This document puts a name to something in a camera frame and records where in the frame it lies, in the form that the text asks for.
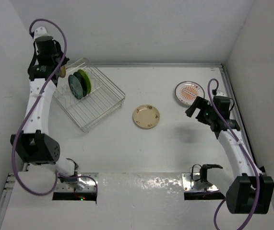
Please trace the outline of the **teal speckled plate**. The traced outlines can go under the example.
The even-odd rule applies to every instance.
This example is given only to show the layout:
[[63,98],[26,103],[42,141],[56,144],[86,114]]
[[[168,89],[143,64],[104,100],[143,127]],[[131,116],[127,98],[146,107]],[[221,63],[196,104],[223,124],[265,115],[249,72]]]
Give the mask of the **teal speckled plate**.
[[80,100],[86,96],[87,87],[80,74],[69,75],[68,84],[70,91],[77,100]]

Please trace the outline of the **cream plate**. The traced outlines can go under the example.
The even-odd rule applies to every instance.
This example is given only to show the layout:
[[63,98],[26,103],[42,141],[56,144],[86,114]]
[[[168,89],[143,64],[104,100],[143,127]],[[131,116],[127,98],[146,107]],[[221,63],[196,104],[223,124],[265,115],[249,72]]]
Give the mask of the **cream plate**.
[[159,110],[150,104],[138,106],[132,115],[136,126],[142,129],[151,129],[158,125],[160,121]]

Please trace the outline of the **lime green plate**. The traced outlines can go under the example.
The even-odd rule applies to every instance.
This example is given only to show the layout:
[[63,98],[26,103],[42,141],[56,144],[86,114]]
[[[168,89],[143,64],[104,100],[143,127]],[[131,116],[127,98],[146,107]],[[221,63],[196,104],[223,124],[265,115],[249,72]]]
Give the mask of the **lime green plate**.
[[86,86],[87,86],[87,94],[90,94],[91,90],[92,90],[91,79],[89,78],[89,76],[86,73],[86,71],[84,71],[82,69],[79,69],[79,70],[77,70],[77,72],[80,73],[83,76],[83,78],[85,80],[85,83],[86,83]]

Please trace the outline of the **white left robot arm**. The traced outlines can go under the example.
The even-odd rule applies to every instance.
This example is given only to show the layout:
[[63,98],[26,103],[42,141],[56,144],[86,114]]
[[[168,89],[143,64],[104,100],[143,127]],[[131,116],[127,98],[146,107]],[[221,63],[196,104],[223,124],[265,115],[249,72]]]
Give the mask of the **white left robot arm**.
[[59,143],[48,134],[52,96],[59,78],[66,75],[59,42],[44,35],[34,40],[35,55],[28,69],[30,93],[25,121],[19,135],[11,136],[15,152],[25,163],[42,165],[64,176],[73,176],[75,163],[60,153]]

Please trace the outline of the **white plate orange sunburst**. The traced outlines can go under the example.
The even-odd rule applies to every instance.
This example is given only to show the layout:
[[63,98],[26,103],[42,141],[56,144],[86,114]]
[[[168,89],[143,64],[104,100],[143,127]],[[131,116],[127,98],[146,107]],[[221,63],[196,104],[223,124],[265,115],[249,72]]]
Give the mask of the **white plate orange sunburst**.
[[174,94],[178,102],[187,107],[190,107],[198,96],[205,97],[203,87],[193,81],[180,82],[175,87]]

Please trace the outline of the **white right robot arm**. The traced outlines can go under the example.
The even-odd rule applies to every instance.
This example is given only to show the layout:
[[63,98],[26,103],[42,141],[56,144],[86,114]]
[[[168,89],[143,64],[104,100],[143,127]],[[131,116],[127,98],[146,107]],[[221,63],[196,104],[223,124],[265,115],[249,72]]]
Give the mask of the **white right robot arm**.
[[210,102],[196,97],[186,110],[186,115],[196,116],[198,122],[209,125],[216,139],[222,145],[232,168],[233,176],[228,176],[218,164],[204,164],[200,168],[202,184],[215,185],[226,198],[226,205],[232,214],[266,214],[269,210],[274,190],[274,181],[255,165],[242,142],[240,127],[236,120],[230,119],[230,99],[214,96]]

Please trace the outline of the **yellow brown plate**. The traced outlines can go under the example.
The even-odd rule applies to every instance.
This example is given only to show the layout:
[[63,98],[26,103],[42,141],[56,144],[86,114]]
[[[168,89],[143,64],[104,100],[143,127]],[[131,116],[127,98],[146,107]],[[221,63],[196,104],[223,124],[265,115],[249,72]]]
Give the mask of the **yellow brown plate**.
[[66,76],[66,67],[65,66],[61,66],[60,71],[59,71],[59,76],[61,78],[64,78]]

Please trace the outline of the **black plate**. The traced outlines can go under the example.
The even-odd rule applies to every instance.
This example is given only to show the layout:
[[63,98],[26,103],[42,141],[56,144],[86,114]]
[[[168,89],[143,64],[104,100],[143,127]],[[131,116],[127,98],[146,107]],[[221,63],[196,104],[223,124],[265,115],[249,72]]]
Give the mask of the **black plate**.
[[87,95],[87,86],[83,76],[80,73],[74,72],[73,75],[75,76],[75,82],[73,84],[74,96],[80,100]]

